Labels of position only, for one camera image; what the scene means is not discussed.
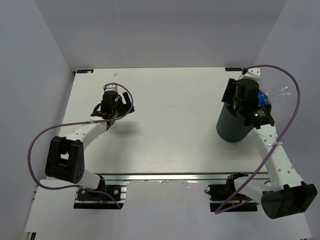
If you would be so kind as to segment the clear bottle blue label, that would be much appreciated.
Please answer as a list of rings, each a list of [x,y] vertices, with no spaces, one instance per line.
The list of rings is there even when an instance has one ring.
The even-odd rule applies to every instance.
[[[272,103],[282,101],[291,95],[290,89],[286,85],[278,85],[266,90],[260,90],[258,92],[258,105],[259,107],[267,107]]]

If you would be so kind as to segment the dark grey bin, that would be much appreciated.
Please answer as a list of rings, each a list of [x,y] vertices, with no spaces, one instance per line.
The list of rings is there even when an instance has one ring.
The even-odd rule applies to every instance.
[[[223,140],[237,143],[242,141],[251,130],[274,124],[270,105],[261,107],[258,99],[237,99],[224,102],[216,131]]]

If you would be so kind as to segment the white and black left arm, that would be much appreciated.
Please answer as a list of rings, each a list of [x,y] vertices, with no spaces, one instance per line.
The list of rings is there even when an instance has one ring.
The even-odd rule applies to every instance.
[[[45,166],[46,176],[86,188],[96,200],[103,198],[106,193],[104,179],[85,168],[85,149],[108,131],[116,119],[132,112],[134,106],[128,92],[120,95],[115,88],[105,90],[88,123],[82,123],[68,135],[52,138]]]

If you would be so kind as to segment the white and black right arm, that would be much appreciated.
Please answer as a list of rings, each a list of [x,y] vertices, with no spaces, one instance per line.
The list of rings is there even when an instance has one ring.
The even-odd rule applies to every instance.
[[[219,136],[231,143],[243,139],[237,129],[249,136],[266,167],[270,185],[254,180],[254,175],[235,173],[226,181],[226,195],[236,200],[245,195],[261,204],[270,219],[304,213],[318,194],[314,184],[307,184],[294,169],[277,135],[271,105],[259,104],[259,84],[254,79],[229,79],[217,126]]]

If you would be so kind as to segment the blue corner tag right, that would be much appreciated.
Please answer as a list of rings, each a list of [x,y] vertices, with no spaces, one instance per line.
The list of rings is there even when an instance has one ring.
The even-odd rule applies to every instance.
[[[243,69],[241,67],[225,67],[226,72],[241,72]]]

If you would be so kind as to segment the blue corner tag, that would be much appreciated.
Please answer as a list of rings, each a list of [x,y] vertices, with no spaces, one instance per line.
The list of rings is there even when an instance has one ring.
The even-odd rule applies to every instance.
[[[92,74],[94,69],[78,69],[76,74]]]
[[[225,67],[226,72],[241,72],[243,69],[241,67]]]

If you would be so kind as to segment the blue corner tag left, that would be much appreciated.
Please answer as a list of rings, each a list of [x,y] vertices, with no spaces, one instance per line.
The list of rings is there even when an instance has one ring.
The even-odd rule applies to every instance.
[[[76,74],[92,74],[94,69],[78,69]]]

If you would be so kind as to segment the aluminium front rail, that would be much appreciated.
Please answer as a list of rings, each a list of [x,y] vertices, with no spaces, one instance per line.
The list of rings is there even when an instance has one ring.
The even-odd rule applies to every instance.
[[[210,180],[226,180],[228,176],[234,175],[232,172],[223,173],[132,173],[132,174],[102,174],[106,181],[171,181],[171,180],[187,180],[187,181],[210,181]]]

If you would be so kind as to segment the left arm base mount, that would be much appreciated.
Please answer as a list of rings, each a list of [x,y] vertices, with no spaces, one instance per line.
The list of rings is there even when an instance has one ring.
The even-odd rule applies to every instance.
[[[119,207],[110,196],[93,193],[81,187],[77,189],[75,194],[73,208],[85,210],[120,210],[125,203],[127,184],[127,182],[106,182],[105,192],[117,202]]]

